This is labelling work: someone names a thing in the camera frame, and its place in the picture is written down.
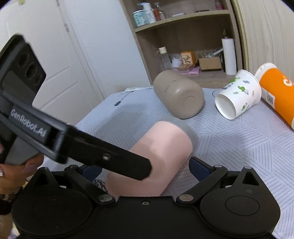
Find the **person's left hand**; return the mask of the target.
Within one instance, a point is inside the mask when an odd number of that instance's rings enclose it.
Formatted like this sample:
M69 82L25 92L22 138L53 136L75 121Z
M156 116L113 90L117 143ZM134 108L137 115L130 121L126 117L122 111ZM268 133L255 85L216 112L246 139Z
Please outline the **person's left hand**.
M38 154L24 165L1 164L1 194L12 194L25 184L26 179L32 176L43 164L44 155Z

